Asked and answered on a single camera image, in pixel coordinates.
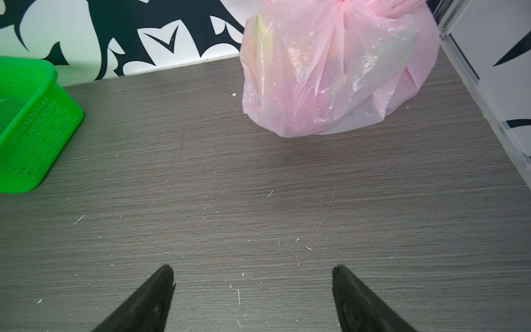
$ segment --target white speck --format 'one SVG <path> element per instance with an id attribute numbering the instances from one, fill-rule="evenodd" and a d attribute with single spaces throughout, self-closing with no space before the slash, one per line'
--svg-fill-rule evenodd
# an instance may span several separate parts
<path id="1" fill-rule="evenodd" d="M 332 203 L 333 195 L 336 193 L 336 188 L 337 188 L 337 185 L 333 188 L 332 198 L 330 199 L 329 203 Z"/>
<path id="2" fill-rule="evenodd" d="M 80 221 L 81 219 L 83 219 L 83 217 L 84 217 L 84 216 L 85 216 L 85 215 L 82 215 L 82 216 L 81 216 L 81 218 L 79 218 L 79 219 L 78 219 L 78 221 Z"/>

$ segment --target plastic bag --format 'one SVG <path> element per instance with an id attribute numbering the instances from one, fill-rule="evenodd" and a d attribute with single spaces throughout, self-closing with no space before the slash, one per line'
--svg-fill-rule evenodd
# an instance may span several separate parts
<path id="1" fill-rule="evenodd" d="M 380 122 L 435 64 L 438 31 L 422 0 L 267 2 L 245 27 L 243 110 L 282 137 Z"/>

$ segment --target black and white wall pattern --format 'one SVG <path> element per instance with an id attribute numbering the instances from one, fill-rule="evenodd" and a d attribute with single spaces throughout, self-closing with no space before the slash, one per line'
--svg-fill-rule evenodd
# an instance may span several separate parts
<path id="1" fill-rule="evenodd" d="M 531 1 L 471 0 L 450 34 L 531 167 Z"/>
<path id="2" fill-rule="evenodd" d="M 0 0 L 0 56 L 46 59 L 63 86 L 230 57 L 260 0 Z"/>

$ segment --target green plastic basket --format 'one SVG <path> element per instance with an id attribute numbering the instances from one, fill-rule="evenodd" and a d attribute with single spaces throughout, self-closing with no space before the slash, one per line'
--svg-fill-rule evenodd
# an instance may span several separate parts
<path id="1" fill-rule="evenodd" d="M 44 60 L 0 57 L 0 192 L 35 188 L 83 119 Z"/>

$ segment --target gray wood-grain floor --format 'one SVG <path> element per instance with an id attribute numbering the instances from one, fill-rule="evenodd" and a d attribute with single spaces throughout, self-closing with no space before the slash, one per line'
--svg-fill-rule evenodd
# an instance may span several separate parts
<path id="1" fill-rule="evenodd" d="M 0 195 L 1 331 L 88 331 L 164 263 L 167 331 L 339 331 L 338 263 L 419 331 L 529 331 L 531 193 L 443 53 L 336 135 L 267 132 L 242 86 L 233 58 L 68 89 L 83 123 Z"/>

